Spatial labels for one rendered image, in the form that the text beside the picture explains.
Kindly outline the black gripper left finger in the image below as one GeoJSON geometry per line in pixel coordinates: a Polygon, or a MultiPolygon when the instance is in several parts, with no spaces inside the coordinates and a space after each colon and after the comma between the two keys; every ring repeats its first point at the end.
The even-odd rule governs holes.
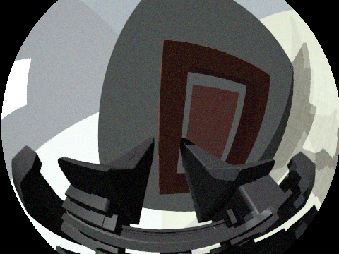
{"type": "Polygon", "coordinates": [[[150,136],[125,155],[107,164],[94,164],[73,158],[59,158],[59,167],[69,183],[110,195],[130,224],[139,225],[144,195],[153,163],[155,138],[150,136]]]}

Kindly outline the dark red picture frame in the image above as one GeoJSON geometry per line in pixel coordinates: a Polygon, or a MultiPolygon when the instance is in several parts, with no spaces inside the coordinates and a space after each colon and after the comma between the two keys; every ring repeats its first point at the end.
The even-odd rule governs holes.
{"type": "Polygon", "coordinates": [[[181,139],[227,164],[245,164],[268,103],[270,75],[237,56],[163,40],[159,87],[159,195],[187,193],[181,139]]]}

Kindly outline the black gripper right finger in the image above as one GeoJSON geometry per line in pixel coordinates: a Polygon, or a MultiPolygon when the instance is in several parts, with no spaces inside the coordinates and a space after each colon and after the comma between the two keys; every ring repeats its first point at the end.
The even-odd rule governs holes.
{"type": "Polygon", "coordinates": [[[210,221],[238,184],[271,172],[275,164],[271,158],[235,166],[227,164],[186,138],[181,139],[181,161],[198,223],[210,221]]]}

